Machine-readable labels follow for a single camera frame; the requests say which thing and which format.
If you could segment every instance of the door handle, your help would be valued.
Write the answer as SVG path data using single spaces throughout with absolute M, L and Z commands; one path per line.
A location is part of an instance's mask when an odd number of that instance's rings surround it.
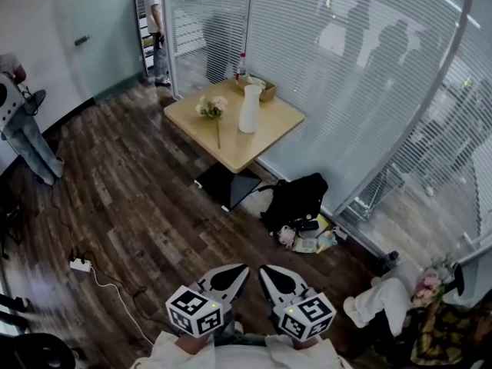
M 75 44 L 75 46 L 80 46 L 84 42 L 87 42 L 91 38 L 92 38 L 91 35 L 84 35 L 84 37 L 80 37 L 79 39 L 75 40 L 74 44 Z

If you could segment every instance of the window blinds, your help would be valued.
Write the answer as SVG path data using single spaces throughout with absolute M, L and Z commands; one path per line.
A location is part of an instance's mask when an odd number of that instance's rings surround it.
M 460 11 L 457 0 L 442 1 Z M 490 1 L 473 0 L 464 38 L 431 106 L 342 214 L 387 251 L 422 264 L 446 254 L 459 260 L 492 244 Z M 385 242 L 389 231 L 394 239 Z
M 247 64 L 307 116 L 261 160 L 287 179 L 322 173 L 333 212 L 405 129 L 459 14 L 443 0 L 252 0 Z
M 182 97 L 234 74 L 249 0 L 165 0 L 174 93 Z

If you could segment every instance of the plaid fabric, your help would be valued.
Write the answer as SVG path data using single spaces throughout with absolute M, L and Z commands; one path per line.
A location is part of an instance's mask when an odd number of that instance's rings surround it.
M 409 311 L 404 329 L 418 329 L 411 361 L 422 366 L 453 365 L 462 361 L 470 352 L 470 336 L 478 321 L 490 314 L 491 298 L 492 294 L 487 294 L 472 309 L 440 302 L 434 316 L 430 307 Z

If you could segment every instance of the power strip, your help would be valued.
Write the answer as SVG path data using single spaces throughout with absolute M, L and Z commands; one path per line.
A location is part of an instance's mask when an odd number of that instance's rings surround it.
M 73 261 L 70 261 L 70 268 L 75 269 L 77 271 L 90 272 L 91 271 L 91 262 L 89 260 L 82 260 L 80 258 L 76 258 Z

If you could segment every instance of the flower bouquet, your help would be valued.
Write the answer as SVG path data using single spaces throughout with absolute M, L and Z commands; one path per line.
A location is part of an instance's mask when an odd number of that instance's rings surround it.
M 426 269 L 417 279 L 412 302 L 416 308 L 426 308 L 444 295 L 444 285 L 433 268 Z
M 227 107 L 228 101 L 222 97 L 213 97 L 212 100 L 208 100 L 204 95 L 200 98 L 200 103 L 196 106 L 198 116 L 215 121 L 215 127 L 217 129 L 217 145 L 221 148 L 221 135 L 219 131 L 218 121 L 225 113 L 225 107 Z

